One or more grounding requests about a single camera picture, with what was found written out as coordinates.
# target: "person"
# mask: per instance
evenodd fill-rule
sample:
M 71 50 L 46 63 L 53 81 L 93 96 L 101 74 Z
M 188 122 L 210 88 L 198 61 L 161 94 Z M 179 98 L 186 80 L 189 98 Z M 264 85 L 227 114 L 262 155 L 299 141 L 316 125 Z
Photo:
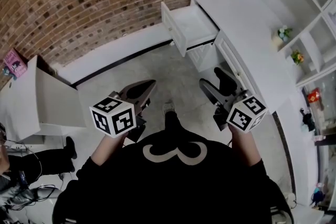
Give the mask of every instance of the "person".
M 43 175 L 58 175 L 74 172 L 71 159 L 77 158 L 75 144 L 70 136 L 66 146 L 59 150 L 46 150 L 26 156 L 8 155 L 0 138 L 0 196 L 1 192 L 18 184 L 27 187 Z
M 172 102 L 163 111 L 165 130 L 136 144 L 122 147 L 126 135 L 101 140 L 58 197 L 54 224 L 271 223 L 270 208 L 282 194 L 252 134 L 229 126 L 230 148 L 184 129 Z

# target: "black shoe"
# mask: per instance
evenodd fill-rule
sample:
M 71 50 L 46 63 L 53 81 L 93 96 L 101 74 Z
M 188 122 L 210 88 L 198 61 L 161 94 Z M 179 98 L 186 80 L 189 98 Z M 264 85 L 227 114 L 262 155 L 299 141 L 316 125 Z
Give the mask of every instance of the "black shoe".
M 76 171 L 76 169 L 75 169 L 74 165 L 72 165 L 70 172 L 73 173 L 74 171 Z
M 66 142 L 67 142 L 67 145 L 64 147 L 64 149 L 68 152 L 70 158 L 76 159 L 77 158 L 77 152 L 76 152 L 76 149 L 75 149 L 75 143 L 73 142 L 73 140 L 70 136 L 67 136 Z

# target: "white logo on shirt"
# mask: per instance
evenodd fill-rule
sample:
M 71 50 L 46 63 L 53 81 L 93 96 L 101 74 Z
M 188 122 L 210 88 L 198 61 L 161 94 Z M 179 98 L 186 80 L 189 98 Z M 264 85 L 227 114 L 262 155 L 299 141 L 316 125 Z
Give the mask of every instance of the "white logo on shirt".
M 205 157 L 206 154 L 208 152 L 208 149 L 206 147 L 205 144 L 203 144 L 202 142 L 190 142 L 190 143 L 194 143 L 196 145 L 198 145 L 200 147 L 201 153 L 199 154 L 199 156 L 195 157 L 195 158 L 190 158 L 188 156 L 185 156 L 177 147 L 176 149 L 174 149 L 173 151 L 167 152 L 163 155 L 154 155 L 150 152 L 150 149 L 153 145 L 146 145 L 143 147 L 142 152 L 144 157 L 154 163 L 162 163 L 165 161 L 168 161 L 169 159 L 171 159 L 172 157 L 174 157 L 175 155 L 177 155 L 179 157 L 179 159 L 181 160 L 181 162 L 183 162 L 186 165 L 196 165 L 201 163 Z

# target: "cable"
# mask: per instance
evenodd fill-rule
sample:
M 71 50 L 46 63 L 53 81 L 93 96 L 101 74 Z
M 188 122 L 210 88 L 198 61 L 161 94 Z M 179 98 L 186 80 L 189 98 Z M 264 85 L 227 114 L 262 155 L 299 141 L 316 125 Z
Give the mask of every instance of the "cable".
M 62 185 L 61 185 L 61 187 L 59 188 L 59 190 L 62 190 L 63 183 L 64 183 L 64 179 L 62 179 Z
M 31 150 L 26 146 L 26 144 L 23 143 L 23 142 L 17 142 L 17 141 L 13 141 L 13 140 L 9 140 L 9 139 L 0 139 L 0 140 L 2 140 L 2 141 L 9 141 L 9 142 L 13 142 L 13 143 L 15 143 L 15 144 L 23 145 L 23 146 L 26 148 L 26 150 L 27 150 L 28 152 L 31 152 L 31 153 L 34 154 L 34 156 L 37 158 L 38 162 L 40 163 L 40 168 L 41 168 L 40 174 L 36 177 L 36 179 L 34 180 L 34 182 L 37 181 L 37 180 L 40 178 L 41 174 L 42 174 L 42 164 L 41 164 L 39 158 L 36 156 L 35 152 L 31 151 Z
M 36 198 L 36 199 L 30 199 L 28 197 L 25 197 L 26 199 L 28 199 L 29 201 L 26 202 L 25 204 L 21 205 L 19 208 L 15 208 L 15 205 L 12 205 L 11 207 L 9 207 L 10 210 L 13 210 L 13 211 L 20 211 L 22 210 L 23 208 L 25 208 L 26 206 L 33 206 L 35 205 L 37 202 L 41 202 L 41 201 L 45 201 L 47 199 L 49 199 L 49 197 L 53 194 L 53 192 L 55 191 L 56 189 L 56 186 L 55 185 L 44 185 L 44 186 L 39 186 L 35 189 L 35 191 L 37 192 L 38 189 L 41 189 L 41 188 L 49 188 L 51 189 L 51 192 L 47 195 L 47 197 L 44 197 L 44 198 Z

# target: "white wall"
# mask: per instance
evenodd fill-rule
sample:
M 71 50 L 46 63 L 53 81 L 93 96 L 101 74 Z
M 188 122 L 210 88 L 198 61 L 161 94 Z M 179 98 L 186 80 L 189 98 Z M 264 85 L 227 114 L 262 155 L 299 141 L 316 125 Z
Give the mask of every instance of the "white wall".
M 62 79 L 73 84 L 120 59 L 170 39 L 169 32 L 161 23 L 108 42 L 65 67 L 59 64 L 52 67 Z

